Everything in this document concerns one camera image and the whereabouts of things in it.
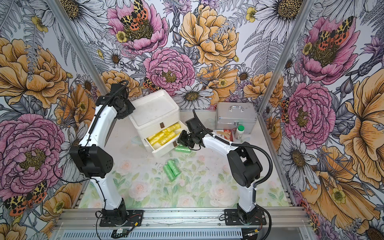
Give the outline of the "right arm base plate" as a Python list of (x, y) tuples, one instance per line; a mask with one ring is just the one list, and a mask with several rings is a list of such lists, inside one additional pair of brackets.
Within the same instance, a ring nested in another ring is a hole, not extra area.
[(226, 226), (261, 226), (266, 225), (265, 212), (260, 207), (255, 207), (246, 213), (240, 209), (225, 209), (224, 221)]

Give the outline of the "yellow trash bag roll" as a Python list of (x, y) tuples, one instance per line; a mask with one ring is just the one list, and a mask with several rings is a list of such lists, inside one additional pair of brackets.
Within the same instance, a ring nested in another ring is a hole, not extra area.
[(150, 145), (154, 146), (155, 144), (159, 144), (159, 145), (163, 145), (162, 144), (162, 138), (165, 136), (166, 134), (164, 132), (159, 132), (153, 136), (150, 136), (148, 137), (148, 141), (150, 143)]
[(157, 142), (163, 136), (162, 132), (156, 133), (147, 138), (149, 142)]
[(162, 138), (160, 138), (158, 140), (158, 143), (163, 146), (165, 145), (166, 143), (168, 143), (169, 141), (171, 141), (174, 137), (176, 136), (176, 133), (175, 132), (171, 132), (167, 135), (164, 135)]
[(175, 123), (175, 124), (171, 125), (170, 127), (162, 130), (162, 132), (167, 135), (167, 134), (169, 134), (169, 133), (171, 133), (171, 132), (173, 132), (175, 130), (178, 130), (180, 128), (181, 128), (181, 124), (180, 123)]

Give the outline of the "white drawer cabinet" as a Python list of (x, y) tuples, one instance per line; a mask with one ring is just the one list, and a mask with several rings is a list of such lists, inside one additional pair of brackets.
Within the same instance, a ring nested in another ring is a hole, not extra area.
[(180, 108), (165, 91), (159, 90), (132, 102), (129, 115), (141, 139), (146, 139), (180, 120)]

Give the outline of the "white drawer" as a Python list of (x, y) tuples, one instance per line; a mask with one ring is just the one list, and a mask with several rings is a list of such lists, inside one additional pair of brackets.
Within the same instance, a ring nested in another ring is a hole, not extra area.
[(179, 121), (142, 141), (148, 152), (160, 158), (179, 145), (178, 138), (184, 130), (187, 130), (187, 126)]

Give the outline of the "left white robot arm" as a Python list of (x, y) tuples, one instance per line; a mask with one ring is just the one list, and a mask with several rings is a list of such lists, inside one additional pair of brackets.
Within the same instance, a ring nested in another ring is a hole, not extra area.
[(128, 213), (114, 181), (107, 177), (114, 166), (114, 160), (106, 152), (105, 146), (116, 121), (135, 110), (129, 100), (129, 83), (129, 80), (124, 80), (111, 84), (110, 92), (98, 97), (95, 115), (87, 133), (78, 146), (69, 150), (80, 173), (95, 181), (98, 194), (104, 202), (101, 210), (103, 218), (113, 219), (119, 225), (128, 218)]

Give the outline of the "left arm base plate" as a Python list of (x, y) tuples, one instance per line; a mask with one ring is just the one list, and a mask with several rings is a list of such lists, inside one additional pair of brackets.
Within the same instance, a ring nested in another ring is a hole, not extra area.
[(137, 227), (141, 226), (143, 210), (102, 210), (100, 227)]

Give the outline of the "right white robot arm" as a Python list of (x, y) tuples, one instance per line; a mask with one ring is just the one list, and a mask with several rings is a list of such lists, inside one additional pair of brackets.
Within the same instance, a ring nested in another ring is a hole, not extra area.
[(242, 224), (250, 224), (257, 213), (256, 185), (263, 167), (254, 149), (249, 144), (235, 146), (234, 143), (220, 138), (204, 127), (194, 117), (186, 121), (187, 130), (183, 130), (178, 143), (194, 149), (196, 145), (208, 148), (227, 158), (232, 177), (240, 186), (237, 213)]

